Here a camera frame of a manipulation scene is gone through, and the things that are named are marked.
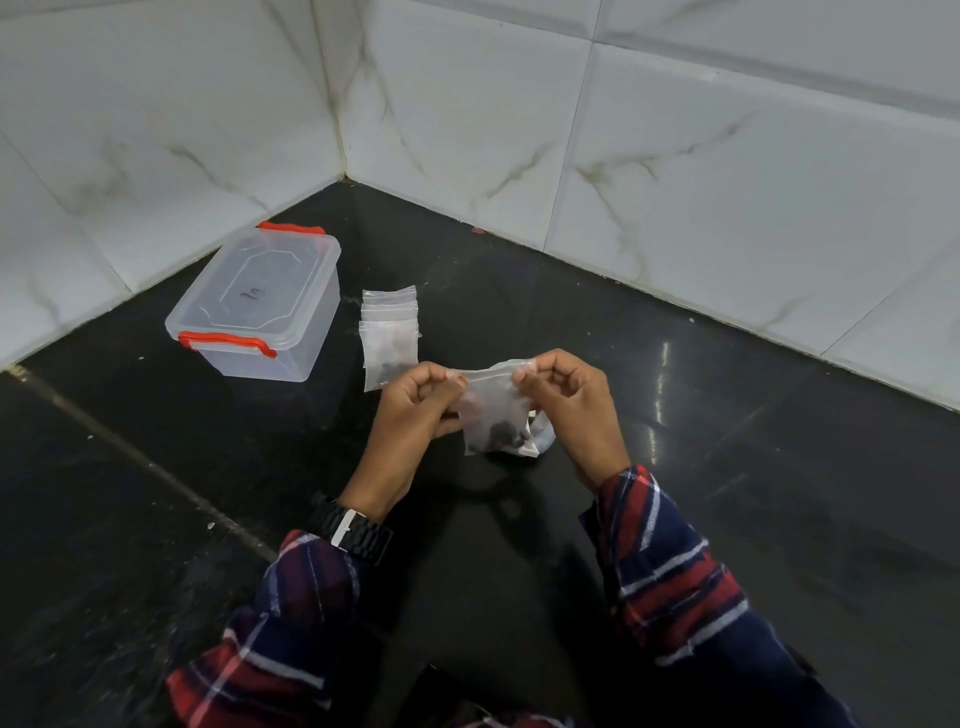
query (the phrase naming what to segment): plaid shirt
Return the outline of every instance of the plaid shirt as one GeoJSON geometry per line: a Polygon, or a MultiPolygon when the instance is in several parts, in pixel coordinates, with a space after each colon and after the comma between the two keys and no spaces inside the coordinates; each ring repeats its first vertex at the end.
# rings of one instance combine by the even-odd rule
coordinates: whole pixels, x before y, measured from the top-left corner
{"type": "MultiPolygon", "coordinates": [[[[582,520],[597,547],[613,618],[654,665],[681,684],[719,686],[733,702],[762,703],[771,725],[855,725],[843,703],[751,611],[731,573],[644,468],[605,482],[582,520]]],[[[253,606],[233,614],[217,646],[167,678],[184,724],[242,728],[321,721],[347,626],[371,570],[323,539],[292,531],[253,606]]],[[[507,724],[569,723],[528,714],[507,724]]]]}

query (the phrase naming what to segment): black watch strap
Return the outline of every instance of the black watch strap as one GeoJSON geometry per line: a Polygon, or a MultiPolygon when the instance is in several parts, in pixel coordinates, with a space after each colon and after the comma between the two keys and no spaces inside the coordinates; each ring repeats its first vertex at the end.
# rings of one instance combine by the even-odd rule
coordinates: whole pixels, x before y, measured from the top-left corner
{"type": "Polygon", "coordinates": [[[333,546],[365,561],[379,564],[394,532],[362,513],[344,508],[332,498],[317,506],[310,531],[333,546]]]}

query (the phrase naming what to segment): clear plastic container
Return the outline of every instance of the clear plastic container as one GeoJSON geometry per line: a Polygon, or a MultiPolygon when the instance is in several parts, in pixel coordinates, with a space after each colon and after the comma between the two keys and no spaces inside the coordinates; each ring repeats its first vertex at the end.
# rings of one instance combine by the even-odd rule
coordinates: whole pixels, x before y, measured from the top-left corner
{"type": "Polygon", "coordinates": [[[221,374],[305,381],[324,345],[340,303],[340,243],[283,227],[227,243],[167,317],[170,335],[221,374]]]}

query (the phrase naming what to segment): human hand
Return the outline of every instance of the human hand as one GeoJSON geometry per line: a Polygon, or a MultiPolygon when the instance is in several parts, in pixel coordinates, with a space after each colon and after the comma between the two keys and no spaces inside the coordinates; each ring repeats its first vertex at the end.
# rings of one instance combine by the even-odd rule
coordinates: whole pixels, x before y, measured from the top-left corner
{"type": "Polygon", "coordinates": [[[557,437],[596,490],[633,463],[616,420],[607,376],[571,353],[555,349],[514,372],[514,384],[546,412],[557,437]]]}
{"type": "Polygon", "coordinates": [[[383,388],[367,448],[338,498],[376,522],[407,495],[430,441],[461,428],[444,416],[464,393],[467,381],[439,364],[423,362],[383,388]]]}

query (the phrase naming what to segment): black floor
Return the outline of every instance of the black floor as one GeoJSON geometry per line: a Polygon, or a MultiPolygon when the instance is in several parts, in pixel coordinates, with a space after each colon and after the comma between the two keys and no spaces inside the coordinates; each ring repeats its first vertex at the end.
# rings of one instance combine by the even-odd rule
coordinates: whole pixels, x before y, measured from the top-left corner
{"type": "MultiPolygon", "coordinates": [[[[266,561],[151,471],[276,547],[364,447],[361,288],[411,283],[423,359],[562,347],[606,370],[634,457],[866,725],[960,723],[960,416],[359,185],[277,220],[344,250],[306,383],[224,378],[169,338],[203,262],[24,362],[156,466],[0,376],[0,725],[170,722],[163,677],[217,639],[266,561]]],[[[341,722],[389,725],[429,661],[490,702],[611,724],[587,505],[560,448],[435,444],[391,515],[341,722]]]]}

